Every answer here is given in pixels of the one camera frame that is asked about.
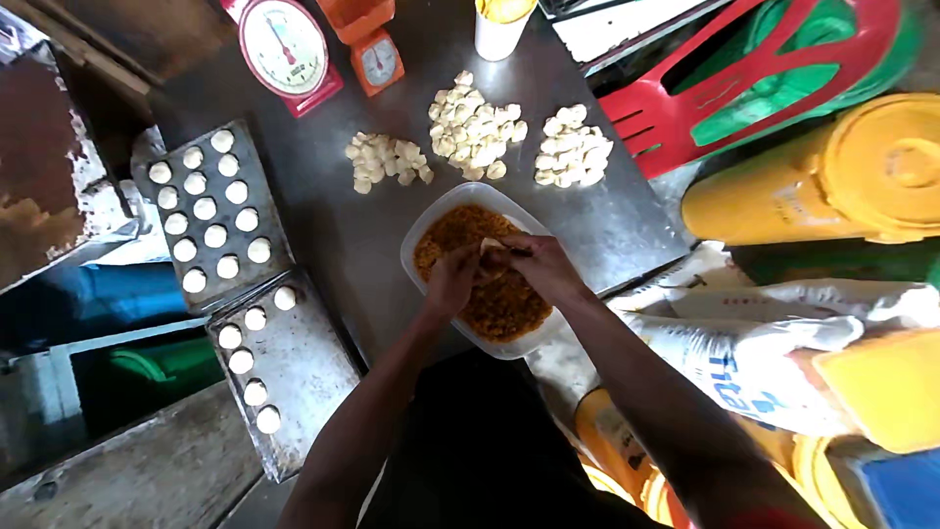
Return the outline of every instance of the scale dial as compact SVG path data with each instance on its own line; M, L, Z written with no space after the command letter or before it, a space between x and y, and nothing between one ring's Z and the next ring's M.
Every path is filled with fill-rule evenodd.
M362 53L363 73L374 87L380 87L391 80L398 62L399 55L389 39L379 40Z
M261 0L249 6L240 29L245 59L266 87L298 97L320 86L326 42L305 10L285 0Z

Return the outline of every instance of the orange kitchen scale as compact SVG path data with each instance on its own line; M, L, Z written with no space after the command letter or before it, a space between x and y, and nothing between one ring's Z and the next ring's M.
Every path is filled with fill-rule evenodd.
M337 37L352 48L350 60L368 97L401 79L398 48L382 24L395 16L395 0L317 0Z

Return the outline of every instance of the black shirt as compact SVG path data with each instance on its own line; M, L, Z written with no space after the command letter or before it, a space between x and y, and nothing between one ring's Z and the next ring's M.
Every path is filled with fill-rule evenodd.
M596 490L523 361L478 349L425 369L359 527L662 528Z

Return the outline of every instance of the hand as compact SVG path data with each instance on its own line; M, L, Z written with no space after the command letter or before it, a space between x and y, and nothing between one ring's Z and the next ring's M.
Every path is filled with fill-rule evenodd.
M478 272L479 245L457 248L438 259L428 281L428 309L436 316L453 319L470 300Z
M531 257L525 257L516 252L499 251L493 258L521 272L545 301L560 308L582 297L594 297L554 237L520 234L503 237L501 241L508 247L532 253Z

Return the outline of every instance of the scale needle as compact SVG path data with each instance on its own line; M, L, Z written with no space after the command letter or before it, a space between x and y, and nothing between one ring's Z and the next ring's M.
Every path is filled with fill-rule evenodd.
M293 64L297 62L297 59L293 57L293 54L290 52L290 48L284 45L284 41L281 40L281 36L277 34L277 30L274 29L274 23L271 22L271 19L264 17L264 20L268 21L268 27L271 28L271 31L274 33L274 37L277 39L277 43L281 45L281 52L284 53L284 56L288 58L288 64Z

